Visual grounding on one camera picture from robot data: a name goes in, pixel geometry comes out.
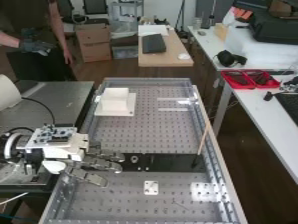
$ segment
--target black laptop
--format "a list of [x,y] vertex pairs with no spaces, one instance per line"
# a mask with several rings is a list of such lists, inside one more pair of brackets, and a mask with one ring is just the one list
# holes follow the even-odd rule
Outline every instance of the black laptop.
[[167,51],[166,41],[162,34],[143,37],[143,53],[163,53]]

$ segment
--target paper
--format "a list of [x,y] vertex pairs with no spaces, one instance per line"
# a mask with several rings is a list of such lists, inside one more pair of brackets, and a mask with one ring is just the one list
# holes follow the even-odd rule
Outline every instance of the paper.
[[139,36],[144,37],[154,34],[162,34],[169,36],[169,32],[166,25],[143,25],[139,26]]
[[22,94],[6,75],[0,75],[0,111],[22,101]]

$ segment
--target office chair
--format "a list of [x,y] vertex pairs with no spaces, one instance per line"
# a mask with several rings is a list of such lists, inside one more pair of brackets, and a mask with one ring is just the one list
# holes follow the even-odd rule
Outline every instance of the office chair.
[[88,16],[74,14],[75,7],[71,0],[58,0],[58,4],[64,23],[80,24],[90,19]]
[[84,0],[83,8],[87,15],[108,14],[107,0]]

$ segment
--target keyboard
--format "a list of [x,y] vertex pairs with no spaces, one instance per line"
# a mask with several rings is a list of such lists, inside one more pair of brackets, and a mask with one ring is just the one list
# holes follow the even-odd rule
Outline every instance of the keyboard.
[[291,115],[293,121],[298,125],[298,94],[276,94],[276,97]]
[[166,41],[162,34],[143,37],[143,53],[163,53],[167,51]]

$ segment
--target cardboard box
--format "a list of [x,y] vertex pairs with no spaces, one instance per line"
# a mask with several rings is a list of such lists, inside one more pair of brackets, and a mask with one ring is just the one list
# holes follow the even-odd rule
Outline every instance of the cardboard box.
[[76,34],[84,62],[112,59],[110,26],[106,24],[79,25]]

